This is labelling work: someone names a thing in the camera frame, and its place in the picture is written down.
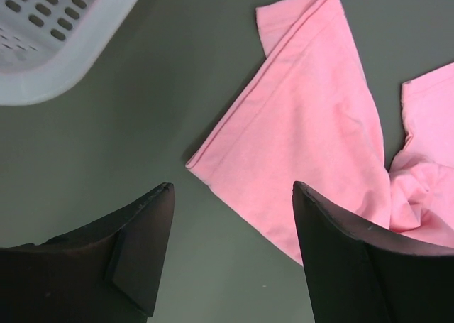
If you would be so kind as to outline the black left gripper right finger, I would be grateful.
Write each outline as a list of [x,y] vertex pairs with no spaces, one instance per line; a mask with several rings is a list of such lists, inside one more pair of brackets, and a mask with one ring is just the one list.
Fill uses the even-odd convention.
[[303,182],[294,220],[316,322],[452,322],[453,249],[391,232]]

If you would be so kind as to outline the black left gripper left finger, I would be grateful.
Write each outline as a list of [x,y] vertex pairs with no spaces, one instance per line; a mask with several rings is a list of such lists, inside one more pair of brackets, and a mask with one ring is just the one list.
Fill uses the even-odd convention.
[[1,250],[2,322],[146,322],[175,208],[165,182],[45,243]]

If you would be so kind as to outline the light pink t shirt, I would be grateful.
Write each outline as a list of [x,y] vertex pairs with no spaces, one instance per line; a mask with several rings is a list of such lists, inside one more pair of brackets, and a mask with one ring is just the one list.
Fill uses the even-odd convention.
[[385,229],[453,245],[453,66],[402,85],[390,168],[341,0],[256,10],[265,61],[187,169],[297,263],[296,181]]

